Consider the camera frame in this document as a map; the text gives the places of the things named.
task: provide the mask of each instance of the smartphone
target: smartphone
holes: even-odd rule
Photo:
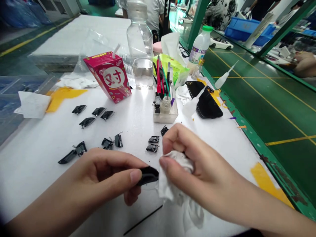
[[[204,84],[199,81],[188,81],[185,84],[192,98],[196,97],[205,87]],[[222,110],[206,88],[198,101],[197,114],[203,119],[215,119],[223,116]]]

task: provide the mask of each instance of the hand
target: hand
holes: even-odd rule
[[[316,224],[241,176],[217,151],[181,124],[163,136],[163,153],[184,152],[193,174],[175,160],[159,162],[167,178],[217,217],[257,228],[267,236],[314,236]]]
[[[8,223],[17,236],[68,236],[105,202],[124,194],[136,202],[148,166],[135,156],[93,148],[78,159],[40,197]]]

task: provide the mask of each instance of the pen holder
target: pen holder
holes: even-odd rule
[[[171,106],[170,112],[168,114],[156,114],[154,106],[153,106],[153,113],[154,113],[154,123],[174,123],[175,119],[178,117],[177,100],[174,99],[173,105]]]

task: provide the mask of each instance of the person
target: person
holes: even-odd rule
[[[272,11],[280,1],[281,0],[255,0],[250,7],[252,19],[261,21],[267,12]]]
[[[130,0],[120,0],[123,9],[123,17],[128,18],[127,2]],[[164,0],[143,0],[147,4],[147,25],[151,31],[159,32],[159,22],[163,25],[165,1]]]
[[[295,55],[298,64],[294,74],[316,87],[316,58],[311,52],[299,52]]]
[[[289,14],[283,16],[278,22],[277,25],[279,27],[284,26],[284,24],[297,12],[297,10],[303,6],[304,1],[300,0],[298,1],[293,7],[291,7],[291,11]]]
[[[236,11],[236,0],[211,0],[206,8],[204,23],[216,30],[225,31]]]
[[[162,157],[167,178],[213,215],[269,237],[315,236],[315,222],[246,180],[182,124],[163,136],[163,153],[171,150],[184,152],[195,171],[190,174],[175,160]],[[121,194],[127,205],[135,203],[141,193],[136,186],[142,176],[139,168],[146,166],[131,154],[93,148],[6,227],[16,236],[68,236],[98,207]]]

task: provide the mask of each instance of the white squeeze bottle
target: white squeeze bottle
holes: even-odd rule
[[[213,30],[212,26],[203,26],[202,33],[200,33],[194,40],[193,47],[189,56],[187,67],[190,68],[190,74],[193,73],[193,69],[198,64],[210,46],[210,33]]]

